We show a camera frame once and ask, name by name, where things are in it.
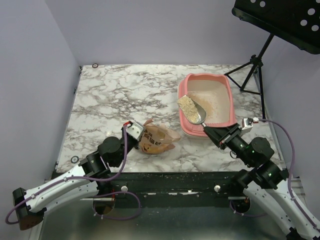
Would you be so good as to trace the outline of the orange cat litter bag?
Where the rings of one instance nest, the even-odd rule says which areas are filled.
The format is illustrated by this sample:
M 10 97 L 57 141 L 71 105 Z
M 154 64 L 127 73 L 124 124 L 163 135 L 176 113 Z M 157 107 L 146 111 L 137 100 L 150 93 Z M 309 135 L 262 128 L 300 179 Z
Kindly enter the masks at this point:
M 154 123 L 148 119 L 144 124 L 144 131 L 138 149 L 150 155 L 158 155 L 175 148 L 174 143 L 180 141 L 181 135 L 164 123 Z

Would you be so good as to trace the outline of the silver metal scoop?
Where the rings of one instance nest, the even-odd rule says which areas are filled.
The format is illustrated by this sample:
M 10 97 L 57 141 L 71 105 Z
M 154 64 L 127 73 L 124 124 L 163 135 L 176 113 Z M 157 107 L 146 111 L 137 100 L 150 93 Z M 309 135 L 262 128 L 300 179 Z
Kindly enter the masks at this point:
M 207 112 L 205 109 L 187 95 L 177 100 L 177 104 L 185 118 L 193 125 L 206 127 Z

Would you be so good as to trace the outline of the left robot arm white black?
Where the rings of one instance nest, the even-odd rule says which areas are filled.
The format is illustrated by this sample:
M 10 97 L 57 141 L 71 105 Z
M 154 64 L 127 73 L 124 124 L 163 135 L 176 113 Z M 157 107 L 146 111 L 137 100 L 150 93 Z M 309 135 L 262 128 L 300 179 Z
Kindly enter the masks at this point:
M 137 148 L 139 131 L 122 130 L 121 138 L 107 137 L 93 153 L 62 175 L 31 189 L 13 191 L 13 212 L 21 231 L 33 228 L 56 207 L 86 197 L 107 197 L 110 182 L 123 172 L 128 153 Z

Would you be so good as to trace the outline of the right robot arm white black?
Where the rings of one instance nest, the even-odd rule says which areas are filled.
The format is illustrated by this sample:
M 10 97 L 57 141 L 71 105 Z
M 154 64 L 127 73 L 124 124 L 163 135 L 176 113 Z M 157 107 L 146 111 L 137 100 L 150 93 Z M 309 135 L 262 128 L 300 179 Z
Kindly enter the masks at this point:
M 230 182 L 230 191 L 256 202 L 284 232 L 288 240 L 318 240 L 320 221 L 302 203 L 291 187 L 291 174 L 272 160 L 274 154 L 266 138 L 255 137 L 245 142 L 241 134 L 250 131 L 259 118 L 244 118 L 242 124 L 212 127 L 202 124 L 204 133 L 220 149 L 231 154 L 251 171 L 240 170 Z

